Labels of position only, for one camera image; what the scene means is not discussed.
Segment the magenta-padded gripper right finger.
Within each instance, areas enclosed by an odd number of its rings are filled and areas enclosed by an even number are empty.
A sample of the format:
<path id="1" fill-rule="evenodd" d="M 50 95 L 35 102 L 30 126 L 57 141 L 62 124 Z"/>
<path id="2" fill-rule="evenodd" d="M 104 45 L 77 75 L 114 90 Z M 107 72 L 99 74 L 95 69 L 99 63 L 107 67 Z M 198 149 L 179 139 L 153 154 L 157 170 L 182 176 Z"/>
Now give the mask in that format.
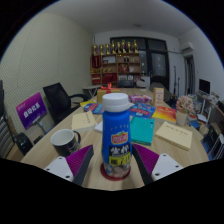
<path id="1" fill-rule="evenodd" d="M 182 169 L 182 166 L 166 153 L 157 154 L 138 144 L 132 145 L 132 152 L 145 185 Z"/>

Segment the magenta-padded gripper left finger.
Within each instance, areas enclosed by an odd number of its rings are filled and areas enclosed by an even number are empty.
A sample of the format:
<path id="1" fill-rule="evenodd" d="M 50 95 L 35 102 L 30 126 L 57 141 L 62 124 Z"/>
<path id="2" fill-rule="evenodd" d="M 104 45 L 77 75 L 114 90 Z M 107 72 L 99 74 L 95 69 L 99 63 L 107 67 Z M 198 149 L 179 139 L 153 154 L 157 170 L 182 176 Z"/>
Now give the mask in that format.
<path id="1" fill-rule="evenodd" d="M 89 145 L 67 157 L 57 157 L 44 170 L 81 186 L 93 155 L 93 146 Z"/>

